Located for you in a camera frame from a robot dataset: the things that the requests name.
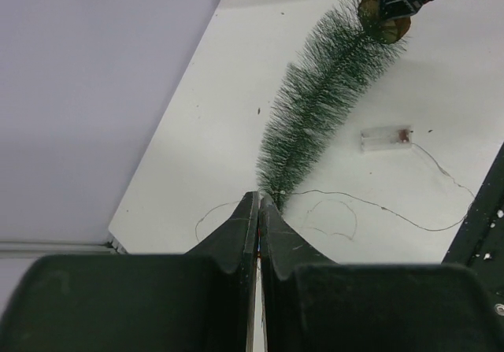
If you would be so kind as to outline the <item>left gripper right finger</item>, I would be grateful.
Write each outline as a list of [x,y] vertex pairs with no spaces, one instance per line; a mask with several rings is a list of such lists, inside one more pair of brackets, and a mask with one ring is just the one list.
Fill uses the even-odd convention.
[[459,265],[341,265],[265,196],[259,209],[267,351],[500,351],[503,327]]

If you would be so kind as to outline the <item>small green christmas tree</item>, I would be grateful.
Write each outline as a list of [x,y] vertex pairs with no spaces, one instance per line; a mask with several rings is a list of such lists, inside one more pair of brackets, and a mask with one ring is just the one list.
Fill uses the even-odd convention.
[[257,181],[279,211],[313,171],[370,86],[405,49],[410,17],[383,20],[378,0],[341,0],[287,66],[262,135]]

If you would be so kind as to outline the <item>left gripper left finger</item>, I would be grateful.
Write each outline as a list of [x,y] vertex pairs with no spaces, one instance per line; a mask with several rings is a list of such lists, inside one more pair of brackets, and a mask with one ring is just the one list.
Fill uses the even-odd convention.
[[4,351],[250,351],[258,203],[185,254],[51,255],[1,319]]

